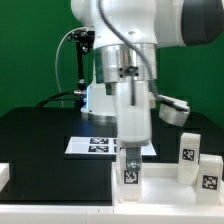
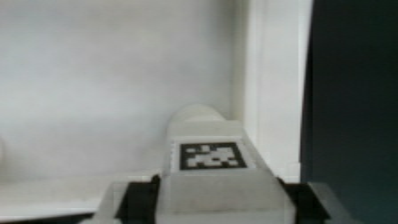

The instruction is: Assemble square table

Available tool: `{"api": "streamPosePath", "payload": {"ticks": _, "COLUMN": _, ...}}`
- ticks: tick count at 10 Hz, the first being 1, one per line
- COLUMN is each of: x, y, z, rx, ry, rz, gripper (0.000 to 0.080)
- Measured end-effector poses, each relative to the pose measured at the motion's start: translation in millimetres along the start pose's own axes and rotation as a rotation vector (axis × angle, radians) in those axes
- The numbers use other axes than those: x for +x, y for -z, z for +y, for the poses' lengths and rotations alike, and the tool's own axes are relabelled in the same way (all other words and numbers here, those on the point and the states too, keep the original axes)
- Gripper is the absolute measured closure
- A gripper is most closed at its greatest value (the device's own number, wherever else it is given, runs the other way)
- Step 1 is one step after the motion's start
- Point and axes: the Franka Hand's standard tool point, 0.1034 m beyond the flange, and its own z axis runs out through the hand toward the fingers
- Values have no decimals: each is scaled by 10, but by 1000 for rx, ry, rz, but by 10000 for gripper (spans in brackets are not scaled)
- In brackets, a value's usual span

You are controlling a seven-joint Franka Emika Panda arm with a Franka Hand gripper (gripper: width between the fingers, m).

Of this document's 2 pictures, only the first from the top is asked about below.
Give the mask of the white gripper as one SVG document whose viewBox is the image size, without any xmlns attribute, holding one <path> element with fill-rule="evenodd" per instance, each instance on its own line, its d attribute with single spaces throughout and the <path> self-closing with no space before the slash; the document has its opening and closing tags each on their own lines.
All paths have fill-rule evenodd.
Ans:
<svg viewBox="0 0 224 224">
<path fill-rule="evenodd" d="M 135 82 L 135 105 L 131 104 L 131 84 L 116 84 L 116 118 L 118 142 L 126 149 L 126 168 L 129 172 L 141 170 L 141 146 L 151 140 L 151 113 L 148 84 Z"/>
</svg>

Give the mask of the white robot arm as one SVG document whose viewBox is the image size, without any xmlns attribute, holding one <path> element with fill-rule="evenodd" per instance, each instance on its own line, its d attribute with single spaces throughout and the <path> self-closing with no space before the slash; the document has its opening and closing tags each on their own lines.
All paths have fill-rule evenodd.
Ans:
<svg viewBox="0 0 224 224">
<path fill-rule="evenodd" d="M 95 33 L 96 80 L 114 89 L 118 144 L 126 169 L 138 172 L 151 140 L 149 97 L 170 124 L 183 125 L 190 113 L 158 92 L 156 49 L 213 42 L 224 32 L 224 0 L 71 0 L 71 10 Z"/>
</svg>

